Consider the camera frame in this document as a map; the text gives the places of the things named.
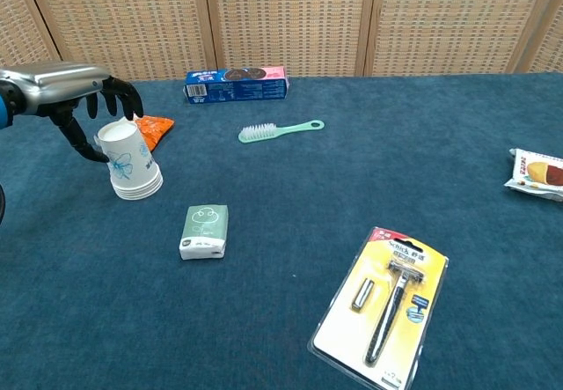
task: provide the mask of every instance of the toothbrush bristles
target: toothbrush bristles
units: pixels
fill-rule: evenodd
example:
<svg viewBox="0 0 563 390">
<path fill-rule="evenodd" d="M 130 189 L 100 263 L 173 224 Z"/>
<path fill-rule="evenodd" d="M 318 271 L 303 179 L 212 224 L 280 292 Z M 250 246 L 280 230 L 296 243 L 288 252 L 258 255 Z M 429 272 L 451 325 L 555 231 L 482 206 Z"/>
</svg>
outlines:
<svg viewBox="0 0 563 390">
<path fill-rule="evenodd" d="M 275 132 L 275 124 L 265 123 L 256 126 L 247 126 L 241 130 L 240 135 L 245 140 L 264 139 L 273 137 Z"/>
</svg>

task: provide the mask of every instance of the stack of paper cups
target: stack of paper cups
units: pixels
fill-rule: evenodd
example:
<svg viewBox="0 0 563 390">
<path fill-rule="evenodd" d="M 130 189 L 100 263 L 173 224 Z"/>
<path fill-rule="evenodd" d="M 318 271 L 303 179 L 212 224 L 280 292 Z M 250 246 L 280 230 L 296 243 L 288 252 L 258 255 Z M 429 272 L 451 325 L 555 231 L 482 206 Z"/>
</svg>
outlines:
<svg viewBox="0 0 563 390">
<path fill-rule="evenodd" d="M 122 199 L 143 199 L 163 184 L 157 162 L 134 121 L 115 121 L 99 130 L 96 142 L 109 158 L 113 190 Z"/>
</svg>

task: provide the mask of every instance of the razor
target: razor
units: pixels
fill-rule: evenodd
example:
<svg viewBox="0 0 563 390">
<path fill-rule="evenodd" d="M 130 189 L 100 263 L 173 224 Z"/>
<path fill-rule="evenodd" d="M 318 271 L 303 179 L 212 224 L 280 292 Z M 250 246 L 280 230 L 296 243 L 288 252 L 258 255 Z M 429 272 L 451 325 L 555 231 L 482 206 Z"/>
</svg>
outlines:
<svg viewBox="0 0 563 390">
<path fill-rule="evenodd" d="M 369 343 L 368 353 L 366 354 L 365 361 L 366 364 L 374 364 L 379 358 L 379 354 L 385 345 L 387 340 L 387 335 L 395 319 L 398 308 L 405 294 L 405 287 L 409 281 L 420 283 L 424 278 L 418 269 L 414 269 L 411 266 L 405 265 L 397 260 L 391 260 L 387 268 L 393 273 L 399 273 L 397 282 L 395 282 L 395 287 L 393 292 L 387 300 L 387 305 L 385 306 L 384 314 L 381 316 L 379 322 L 377 323 L 376 330 Z"/>
</svg>

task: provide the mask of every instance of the green tissue pack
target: green tissue pack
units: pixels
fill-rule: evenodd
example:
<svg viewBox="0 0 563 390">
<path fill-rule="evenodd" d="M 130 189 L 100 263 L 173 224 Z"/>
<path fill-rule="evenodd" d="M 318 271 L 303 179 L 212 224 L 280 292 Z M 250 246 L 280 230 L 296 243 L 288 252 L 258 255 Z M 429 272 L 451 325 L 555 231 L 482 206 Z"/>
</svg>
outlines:
<svg viewBox="0 0 563 390">
<path fill-rule="evenodd" d="M 229 211 L 226 205 L 189 207 L 179 243 L 182 260 L 223 258 L 228 223 Z"/>
</svg>

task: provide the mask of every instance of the woven panel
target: woven panel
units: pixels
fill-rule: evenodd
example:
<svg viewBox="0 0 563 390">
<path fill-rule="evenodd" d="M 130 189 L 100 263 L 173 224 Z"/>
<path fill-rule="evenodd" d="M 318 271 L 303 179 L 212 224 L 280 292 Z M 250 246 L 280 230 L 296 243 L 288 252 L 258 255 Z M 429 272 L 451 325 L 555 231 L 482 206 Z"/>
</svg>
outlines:
<svg viewBox="0 0 563 390">
<path fill-rule="evenodd" d="M 503 72 L 536 0 L 382 0 L 372 74 Z"/>
<path fill-rule="evenodd" d="M 0 0 L 0 64 L 33 63 L 53 58 L 26 0 Z"/>
<path fill-rule="evenodd" d="M 353 76 L 363 0 L 216 0 L 225 67 Z"/>
<path fill-rule="evenodd" d="M 563 5 L 557 10 L 530 70 L 563 71 Z"/>
<path fill-rule="evenodd" d="M 73 60 L 128 79 L 206 68 L 195 0 L 45 0 Z"/>
</svg>

